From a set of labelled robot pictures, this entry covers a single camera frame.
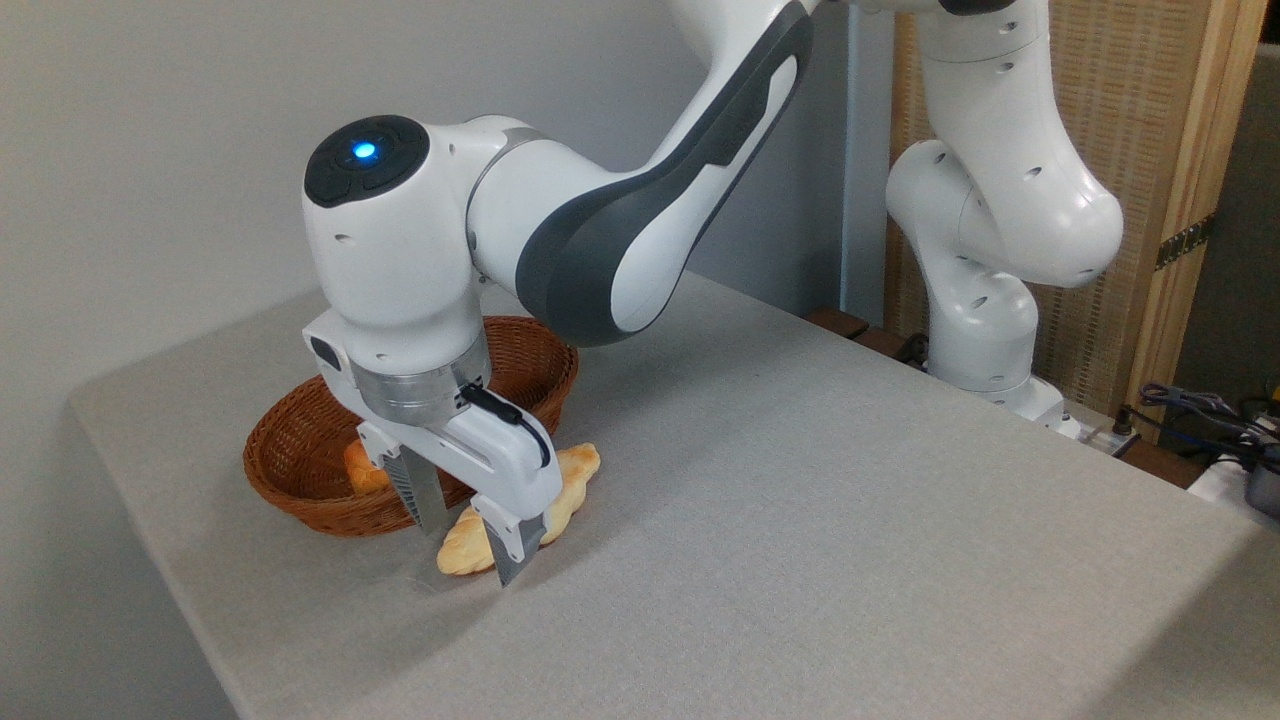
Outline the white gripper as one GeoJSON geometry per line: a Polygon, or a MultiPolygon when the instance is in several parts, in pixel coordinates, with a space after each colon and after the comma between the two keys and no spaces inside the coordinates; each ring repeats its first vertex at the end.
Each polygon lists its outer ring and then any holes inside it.
{"type": "Polygon", "coordinates": [[[471,487],[503,588],[532,561],[547,533],[547,511],[562,491],[553,443],[538,419],[515,420],[444,393],[408,404],[367,402],[347,375],[325,375],[332,395],[357,414],[358,437],[385,471],[410,516],[431,536],[451,527],[436,468],[471,487]]]}

